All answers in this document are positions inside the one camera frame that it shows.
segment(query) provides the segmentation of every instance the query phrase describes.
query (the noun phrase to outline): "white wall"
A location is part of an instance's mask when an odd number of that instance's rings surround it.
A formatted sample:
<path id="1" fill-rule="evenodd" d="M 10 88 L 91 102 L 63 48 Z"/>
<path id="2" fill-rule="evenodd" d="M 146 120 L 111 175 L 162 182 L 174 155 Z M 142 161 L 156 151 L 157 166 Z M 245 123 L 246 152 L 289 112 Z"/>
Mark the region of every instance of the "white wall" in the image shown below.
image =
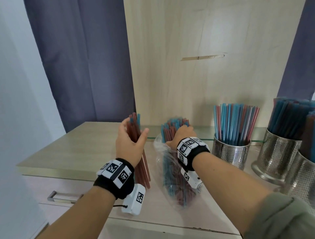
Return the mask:
<path id="1" fill-rule="evenodd" d="M 23 0 L 0 1 L 0 237 L 31 238 L 43 213 L 15 165 L 65 134 Z"/>

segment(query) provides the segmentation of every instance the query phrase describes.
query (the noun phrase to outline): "metal container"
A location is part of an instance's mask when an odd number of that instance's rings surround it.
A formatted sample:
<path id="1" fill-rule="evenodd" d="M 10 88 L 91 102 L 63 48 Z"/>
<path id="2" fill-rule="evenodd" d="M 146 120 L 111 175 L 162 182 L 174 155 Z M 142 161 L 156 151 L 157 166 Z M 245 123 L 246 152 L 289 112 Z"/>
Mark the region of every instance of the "metal container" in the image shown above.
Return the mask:
<path id="1" fill-rule="evenodd" d="M 279 137 L 266 130 L 258 158 L 252 163 L 253 171 L 262 179 L 283 185 L 302 141 Z"/>
<path id="2" fill-rule="evenodd" d="M 299 196 L 311 206 L 310 213 L 315 215 L 315 163 L 298 152 L 279 191 L 290 196 Z"/>
<path id="3" fill-rule="evenodd" d="M 220 142 L 214 137 L 212 154 L 243 170 L 251 141 L 245 146 L 233 146 Z"/>

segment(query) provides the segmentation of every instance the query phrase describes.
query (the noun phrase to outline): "person's right arm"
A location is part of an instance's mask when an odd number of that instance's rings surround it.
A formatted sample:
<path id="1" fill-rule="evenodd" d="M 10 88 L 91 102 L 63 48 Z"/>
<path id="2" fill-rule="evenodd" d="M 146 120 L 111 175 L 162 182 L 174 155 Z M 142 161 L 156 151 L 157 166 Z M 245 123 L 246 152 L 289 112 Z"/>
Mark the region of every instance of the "person's right arm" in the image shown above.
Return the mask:
<path id="1" fill-rule="evenodd" d="M 182 126 L 173 141 L 167 144 L 175 149 L 187 137 L 197 136 L 193 127 Z M 259 211 L 263 200 L 272 193 L 250 175 L 208 152 L 198 154 L 192 167 L 205 187 L 243 235 Z"/>

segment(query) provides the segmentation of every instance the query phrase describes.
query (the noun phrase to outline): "metal handle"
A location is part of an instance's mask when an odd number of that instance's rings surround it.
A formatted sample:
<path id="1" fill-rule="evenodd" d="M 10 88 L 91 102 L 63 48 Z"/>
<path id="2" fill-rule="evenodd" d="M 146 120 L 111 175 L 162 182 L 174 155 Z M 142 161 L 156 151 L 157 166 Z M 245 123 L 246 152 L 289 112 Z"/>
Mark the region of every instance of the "metal handle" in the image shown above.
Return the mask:
<path id="1" fill-rule="evenodd" d="M 47 198 L 50 202 L 62 202 L 62 203 L 69 203 L 69 204 L 75 204 L 81 197 L 83 197 L 83 194 L 81 194 L 78 198 L 78 200 L 71 200 L 71 199 L 61 199 L 61 198 L 54 198 L 54 196 L 57 194 L 56 191 L 53 191 Z"/>

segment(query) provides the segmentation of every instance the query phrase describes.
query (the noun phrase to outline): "person's left hand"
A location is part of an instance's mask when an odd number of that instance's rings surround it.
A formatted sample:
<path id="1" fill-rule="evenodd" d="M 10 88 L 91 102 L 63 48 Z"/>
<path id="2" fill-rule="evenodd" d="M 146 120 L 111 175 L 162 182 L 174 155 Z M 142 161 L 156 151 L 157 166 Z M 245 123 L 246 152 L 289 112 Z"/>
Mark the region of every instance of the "person's left hand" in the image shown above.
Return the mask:
<path id="1" fill-rule="evenodd" d="M 129 118 L 126 118 L 118 129 L 118 136 L 116 139 L 116 158 L 122 158 L 127 160 L 133 167 L 136 167 L 140 162 L 143 148 L 148 137 L 149 129 L 145 128 L 141 133 L 137 143 L 134 143 L 127 134 L 126 125 Z"/>

